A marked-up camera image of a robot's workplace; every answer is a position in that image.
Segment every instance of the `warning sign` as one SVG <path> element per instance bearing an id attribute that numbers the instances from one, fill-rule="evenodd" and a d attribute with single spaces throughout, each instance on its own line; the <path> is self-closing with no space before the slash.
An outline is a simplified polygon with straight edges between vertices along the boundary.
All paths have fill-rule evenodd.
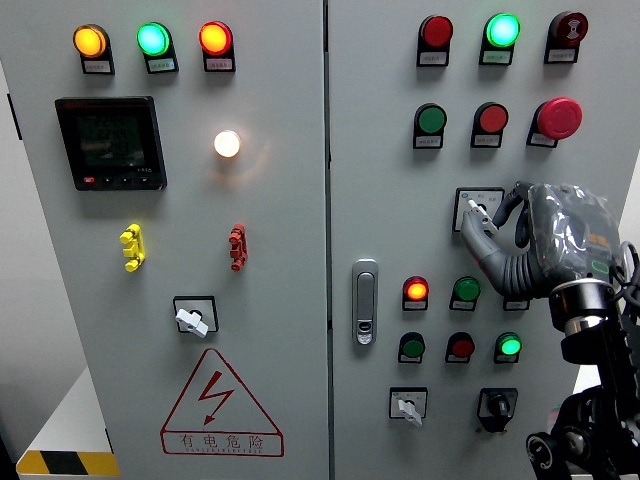
<path id="1" fill-rule="evenodd" d="M 284 456 L 282 432 L 213 348 L 202 354 L 160 437 L 173 455 Z"/>

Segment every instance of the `orange indicator light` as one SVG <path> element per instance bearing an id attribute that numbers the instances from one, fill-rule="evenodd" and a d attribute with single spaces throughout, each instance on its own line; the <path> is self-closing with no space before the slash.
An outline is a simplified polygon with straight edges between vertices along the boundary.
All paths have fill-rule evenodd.
<path id="1" fill-rule="evenodd" d="M 222 22 L 205 23 L 200 29 L 200 45 L 209 55 L 223 55 L 232 43 L 231 30 Z"/>
<path id="2" fill-rule="evenodd" d="M 80 55 L 87 58 L 96 58 L 107 49 L 107 39 L 97 25 L 82 25 L 73 34 L 73 45 Z"/>
<path id="3" fill-rule="evenodd" d="M 427 287 L 421 283 L 414 283 L 407 289 L 407 296 L 411 300 L 422 300 L 427 295 Z"/>
<path id="4" fill-rule="evenodd" d="M 425 300 L 429 294 L 429 285 L 422 277 L 411 277 L 404 284 L 405 295 L 412 302 Z"/>

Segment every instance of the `red push button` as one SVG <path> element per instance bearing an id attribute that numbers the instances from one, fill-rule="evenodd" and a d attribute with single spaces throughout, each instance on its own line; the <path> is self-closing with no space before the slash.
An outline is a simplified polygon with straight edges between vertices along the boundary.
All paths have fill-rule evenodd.
<path id="1" fill-rule="evenodd" d="M 480 114 L 480 127 L 487 133 L 496 133 L 504 129 L 509 116 L 502 105 L 491 105 Z"/>
<path id="2" fill-rule="evenodd" d="M 451 353 L 458 358 L 467 358 L 475 351 L 476 346 L 470 340 L 460 340 L 453 344 Z"/>
<path id="3" fill-rule="evenodd" d="M 447 17 L 430 17 L 422 28 L 422 38 L 430 47 L 444 47 L 453 36 L 453 24 Z"/>
<path id="4" fill-rule="evenodd" d="M 582 13 L 563 12 L 553 19 L 549 32 L 558 46 L 571 48 L 580 45 L 588 29 L 589 22 Z"/>
<path id="5" fill-rule="evenodd" d="M 582 123 L 580 104 L 569 97 L 558 97 L 545 103 L 538 113 L 538 129 L 545 137 L 562 140 L 570 137 Z"/>

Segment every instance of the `indicator light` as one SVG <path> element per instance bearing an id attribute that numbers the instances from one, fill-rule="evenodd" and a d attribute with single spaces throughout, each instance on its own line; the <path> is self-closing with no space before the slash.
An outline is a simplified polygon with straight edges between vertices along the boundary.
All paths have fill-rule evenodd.
<path id="1" fill-rule="evenodd" d="M 430 16 L 420 25 L 418 32 L 418 67 L 446 67 L 449 65 L 449 49 L 453 36 L 453 24 L 447 17 Z"/>
<path id="2" fill-rule="evenodd" d="M 402 310 L 426 310 L 429 284 L 422 277 L 410 277 L 402 286 Z"/>
<path id="3" fill-rule="evenodd" d="M 449 309 L 473 311 L 480 297 L 480 282 L 474 277 L 462 277 L 456 281 L 451 292 Z"/>
<path id="4" fill-rule="evenodd" d="M 200 45 L 210 55 L 222 55 L 231 47 L 231 30 L 222 22 L 205 23 L 200 29 Z"/>
<path id="5" fill-rule="evenodd" d="M 147 73 L 177 72 L 178 59 L 169 30 L 157 22 L 138 29 L 138 46 L 144 55 Z"/>
<path id="6" fill-rule="evenodd" d="M 512 13 L 491 17 L 484 28 L 480 65 L 511 65 L 513 48 L 520 35 L 520 22 Z"/>
<path id="7" fill-rule="evenodd" d="M 107 50 L 107 39 L 97 25 L 82 25 L 73 34 L 73 44 L 80 55 L 87 58 L 96 58 Z"/>
<path id="8" fill-rule="evenodd" d="M 518 17 L 510 13 L 500 13 L 489 20 L 486 28 L 487 40 L 498 48 L 510 47 L 520 35 Z"/>
<path id="9" fill-rule="evenodd" d="M 480 105 L 473 118 L 471 148 L 500 148 L 508 121 L 509 113 L 504 106 L 494 102 Z"/>
<path id="10" fill-rule="evenodd" d="M 442 148 L 447 114 L 435 103 L 426 103 L 413 119 L 413 148 Z"/>
<path id="11" fill-rule="evenodd" d="M 205 23 L 198 36 L 205 72 L 235 72 L 236 58 L 231 29 L 222 22 Z"/>
<path id="12" fill-rule="evenodd" d="M 149 56 L 166 53 L 170 44 L 169 32 L 159 23 L 145 23 L 138 29 L 138 45 Z"/>
<path id="13" fill-rule="evenodd" d="M 80 54 L 82 72 L 113 75 L 113 57 L 109 36 L 98 25 L 80 25 L 73 32 L 73 46 Z"/>
<path id="14" fill-rule="evenodd" d="M 471 355 L 476 350 L 471 335 L 467 332 L 457 332 L 449 337 L 447 342 L 447 353 L 445 362 L 447 363 L 469 363 Z"/>
<path id="15" fill-rule="evenodd" d="M 518 363 L 522 341 L 513 332 L 506 332 L 496 339 L 494 363 Z"/>
<path id="16" fill-rule="evenodd" d="M 418 332 L 405 333 L 400 339 L 398 362 L 422 363 L 425 351 L 424 338 Z"/>
<path id="17" fill-rule="evenodd" d="M 213 147 L 216 152 L 218 152 L 218 155 L 225 158 L 231 158 L 240 151 L 240 137 L 236 132 L 223 130 L 216 135 L 216 138 L 213 141 Z"/>
<path id="18" fill-rule="evenodd" d="M 531 122 L 527 145 L 555 148 L 558 140 L 573 135 L 582 123 L 580 104 L 569 97 L 558 97 L 543 103 Z"/>

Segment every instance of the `white indicator light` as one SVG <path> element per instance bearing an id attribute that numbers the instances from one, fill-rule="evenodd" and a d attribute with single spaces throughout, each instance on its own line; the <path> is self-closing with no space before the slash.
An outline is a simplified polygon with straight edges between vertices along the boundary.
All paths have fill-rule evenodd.
<path id="1" fill-rule="evenodd" d="M 218 155 L 231 158 L 240 150 L 240 137 L 236 132 L 231 130 L 223 130 L 213 142 L 213 146 Z"/>

